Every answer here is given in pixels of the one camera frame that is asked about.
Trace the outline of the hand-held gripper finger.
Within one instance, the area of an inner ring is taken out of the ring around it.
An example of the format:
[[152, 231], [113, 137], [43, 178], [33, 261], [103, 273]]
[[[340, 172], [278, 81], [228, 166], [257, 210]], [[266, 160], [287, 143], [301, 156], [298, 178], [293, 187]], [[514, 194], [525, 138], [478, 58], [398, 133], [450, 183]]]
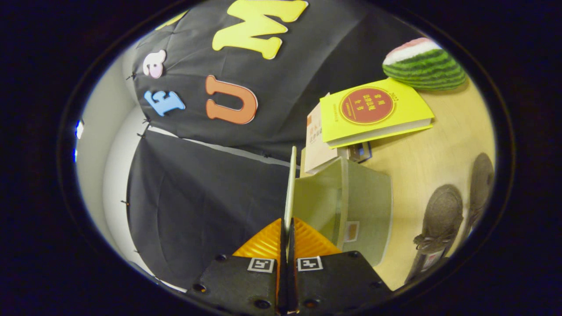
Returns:
[[279, 218], [233, 254], [219, 254], [187, 297], [223, 316], [279, 316], [287, 306], [285, 222]]
[[305, 221], [292, 219], [288, 299], [298, 316], [352, 316], [391, 293], [361, 252], [341, 251]]

